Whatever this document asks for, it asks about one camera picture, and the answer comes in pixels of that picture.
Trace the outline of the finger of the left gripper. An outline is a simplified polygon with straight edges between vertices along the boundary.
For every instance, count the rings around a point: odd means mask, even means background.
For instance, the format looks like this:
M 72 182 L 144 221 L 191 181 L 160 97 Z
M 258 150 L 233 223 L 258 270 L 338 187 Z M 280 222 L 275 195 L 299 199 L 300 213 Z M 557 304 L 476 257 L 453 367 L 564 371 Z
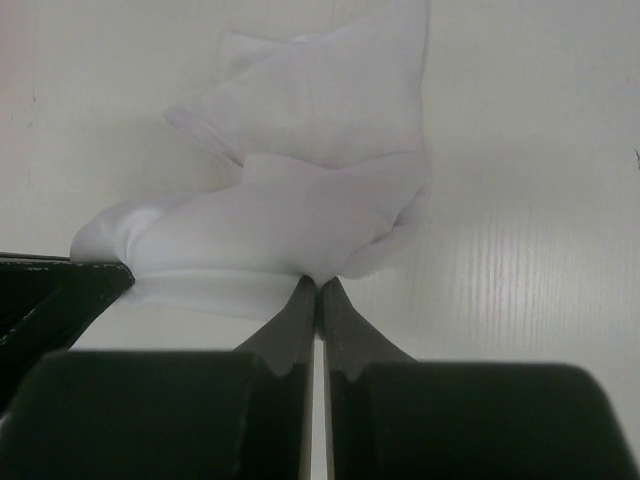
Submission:
M 1 254 L 1 410 L 45 355 L 69 349 L 135 283 L 120 263 Z

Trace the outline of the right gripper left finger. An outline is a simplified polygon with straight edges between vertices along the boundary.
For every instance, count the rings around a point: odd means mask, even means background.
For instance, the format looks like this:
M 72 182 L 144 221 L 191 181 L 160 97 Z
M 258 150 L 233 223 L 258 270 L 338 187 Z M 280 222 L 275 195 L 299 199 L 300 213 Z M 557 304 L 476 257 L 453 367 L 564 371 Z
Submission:
M 230 351 L 40 361 L 1 430 L 5 479 L 305 479 L 316 288 Z

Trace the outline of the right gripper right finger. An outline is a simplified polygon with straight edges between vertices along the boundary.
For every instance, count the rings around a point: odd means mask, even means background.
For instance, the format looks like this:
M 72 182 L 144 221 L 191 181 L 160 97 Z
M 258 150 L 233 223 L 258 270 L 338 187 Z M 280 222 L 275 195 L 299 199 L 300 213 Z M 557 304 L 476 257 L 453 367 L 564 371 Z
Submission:
M 338 280 L 319 296 L 332 479 L 635 479 L 608 396 L 568 364 L 420 361 Z

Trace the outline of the white t shirt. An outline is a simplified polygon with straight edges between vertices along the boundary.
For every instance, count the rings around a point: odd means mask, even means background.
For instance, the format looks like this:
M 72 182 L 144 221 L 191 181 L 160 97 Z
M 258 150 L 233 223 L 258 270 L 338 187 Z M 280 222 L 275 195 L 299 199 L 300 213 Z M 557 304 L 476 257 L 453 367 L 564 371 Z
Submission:
M 421 87 L 429 5 L 390 1 L 332 31 L 229 32 L 226 80 L 165 119 L 241 169 L 214 192 L 130 199 L 75 236 L 75 262 L 119 262 L 128 305 L 263 320 L 298 280 L 359 279 L 422 222 Z

